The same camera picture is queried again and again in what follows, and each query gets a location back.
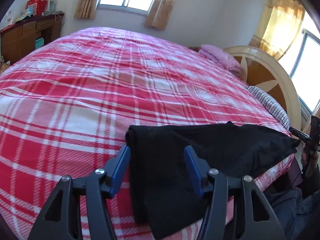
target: plaid blanket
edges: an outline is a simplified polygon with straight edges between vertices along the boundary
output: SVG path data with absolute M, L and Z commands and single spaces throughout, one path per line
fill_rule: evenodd
M 62 175 L 87 176 L 133 125 L 257 124 L 287 133 L 242 81 L 199 53 L 148 35 L 90 28 L 42 47 L 0 75 L 0 213 L 27 239 Z M 260 176 L 265 189 L 293 155 Z M 132 216 L 128 174 L 108 208 L 119 239 L 152 239 Z M 227 220 L 232 218 L 232 202 Z M 84 239 L 89 239 L 85 201 Z M 196 239 L 201 221 L 168 239 Z

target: wooden desk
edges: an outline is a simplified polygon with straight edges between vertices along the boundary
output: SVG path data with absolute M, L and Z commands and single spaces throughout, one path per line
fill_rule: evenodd
M 64 15 L 35 17 L 0 32 L 1 55 L 11 65 L 36 48 L 36 39 L 43 37 L 48 44 L 60 37 Z

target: human hand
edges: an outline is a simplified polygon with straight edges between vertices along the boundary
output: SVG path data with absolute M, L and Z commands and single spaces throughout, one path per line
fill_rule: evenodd
M 312 157 L 311 160 L 311 166 L 310 166 L 310 170 L 309 170 L 309 176 L 311 174 L 313 174 L 313 172 L 317 169 L 317 164 L 318 164 L 318 159 L 319 159 L 319 154 L 318 152 L 311 150 L 310 151 L 310 155 Z M 306 152 L 306 146 L 304 145 L 303 150 L 302 150 L 302 154 L 301 154 L 301 164 L 303 166 L 304 169 L 306 169 L 306 165 L 307 165 L 307 152 Z

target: red shopping bag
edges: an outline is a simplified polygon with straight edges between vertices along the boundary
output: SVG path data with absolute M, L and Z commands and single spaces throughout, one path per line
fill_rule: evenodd
M 27 2 L 26 9 L 32 7 L 34 17 L 38 17 L 45 11 L 47 4 L 46 0 L 30 0 Z

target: person's arm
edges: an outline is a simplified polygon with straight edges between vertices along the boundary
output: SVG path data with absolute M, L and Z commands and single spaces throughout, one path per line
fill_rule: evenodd
M 302 197 L 306 198 L 312 195 L 314 192 L 320 189 L 320 171 L 319 166 L 317 164 L 319 159 L 319 154 L 317 152 L 311 152 L 312 163 L 310 167 L 310 176 L 306 177 L 302 174 L 303 182 L 299 184 L 299 187 L 302 190 Z M 305 168 L 307 165 L 307 155 L 305 152 L 305 148 L 303 148 L 301 155 L 301 164 Z

